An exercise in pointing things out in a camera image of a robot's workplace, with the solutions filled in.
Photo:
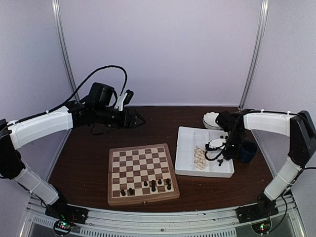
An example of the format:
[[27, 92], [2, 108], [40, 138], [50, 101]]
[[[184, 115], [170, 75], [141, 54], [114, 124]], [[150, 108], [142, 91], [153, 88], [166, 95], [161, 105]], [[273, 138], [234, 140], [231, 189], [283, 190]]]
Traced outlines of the dark knight piece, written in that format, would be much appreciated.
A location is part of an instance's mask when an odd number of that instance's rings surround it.
[[129, 193], [130, 195], [134, 195], [134, 190], [133, 190], [132, 188], [129, 188], [129, 189], [128, 189], [128, 193]]

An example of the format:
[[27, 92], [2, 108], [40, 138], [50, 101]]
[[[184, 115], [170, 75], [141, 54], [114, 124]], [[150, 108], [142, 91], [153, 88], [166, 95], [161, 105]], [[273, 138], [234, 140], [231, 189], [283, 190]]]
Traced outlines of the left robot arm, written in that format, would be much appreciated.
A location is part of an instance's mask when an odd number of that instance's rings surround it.
[[60, 191], [43, 180], [22, 161], [19, 150], [34, 141], [48, 139], [56, 133], [82, 126], [103, 124], [107, 128], [136, 128], [146, 120], [127, 107], [134, 93], [127, 90], [120, 96], [113, 87], [95, 82], [81, 101], [69, 101], [58, 109], [32, 118], [0, 121], [0, 176], [17, 182], [26, 191], [39, 197], [60, 219], [71, 215], [71, 208]]

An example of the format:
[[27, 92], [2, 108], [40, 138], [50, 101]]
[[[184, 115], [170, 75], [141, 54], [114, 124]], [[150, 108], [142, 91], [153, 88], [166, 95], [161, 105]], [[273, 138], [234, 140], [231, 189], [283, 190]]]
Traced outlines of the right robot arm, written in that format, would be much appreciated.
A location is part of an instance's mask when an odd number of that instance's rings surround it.
[[254, 156], [250, 142], [245, 139], [247, 131], [267, 134], [271, 147], [280, 147], [274, 154], [284, 154], [283, 166], [268, 186], [258, 195], [253, 214], [265, 217], [274, 207], [276, 199], [285, 193], [305, 169], [316, 152], [316, 128], [308, 111], [276, 112], [245, 109], [236, 113], [220, 112], [215, 123], [227, 132], [222, 155], [230, 160], [238, 158], [248, 162]]

